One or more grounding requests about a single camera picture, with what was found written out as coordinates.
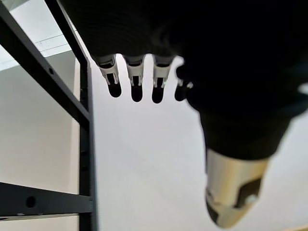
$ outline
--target hole in metal bar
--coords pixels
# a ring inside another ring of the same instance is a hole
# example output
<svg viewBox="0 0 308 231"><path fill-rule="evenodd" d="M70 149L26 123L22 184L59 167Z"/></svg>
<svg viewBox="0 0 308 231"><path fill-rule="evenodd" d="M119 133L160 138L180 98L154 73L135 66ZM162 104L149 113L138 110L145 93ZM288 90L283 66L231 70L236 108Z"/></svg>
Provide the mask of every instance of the hole in metal bar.
<svg viewBox="0 0 308 231"><path fill-rule="evenodd" d="M88 152L87 152L87 151L81 151L80 154L81 154L81 155L88 155Z"/></svg>
<svg viewBox="0 0 308 231"><path fill-rule="evenodd" d="M35 200L35 197L33 196L30 196L27 198L26 200L26 205L28 208L33 208L36 204L36 200Z"/></svg>
<svg viewBox="0 0 308 231"><path fill-rule="evenodd" d="M85 172L88 170L88 167L87 166L82 166L81 169L80 169L82 172Z"/></svg>

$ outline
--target black metal rack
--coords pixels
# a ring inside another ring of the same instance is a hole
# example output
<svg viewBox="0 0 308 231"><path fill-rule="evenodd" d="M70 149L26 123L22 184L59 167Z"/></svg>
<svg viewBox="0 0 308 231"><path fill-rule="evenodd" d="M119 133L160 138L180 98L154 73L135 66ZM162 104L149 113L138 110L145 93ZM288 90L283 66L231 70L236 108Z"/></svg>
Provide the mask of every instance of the black metal rack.
<svg viewBox="0 0 308 231"><path fill-rule="evenodd" d="M0 2L0 44L80 124L79 195L0 182L0 221L79 215L80 231L97 231L90 63L57 0L45 0L80 63L80 101Z"/></svg>

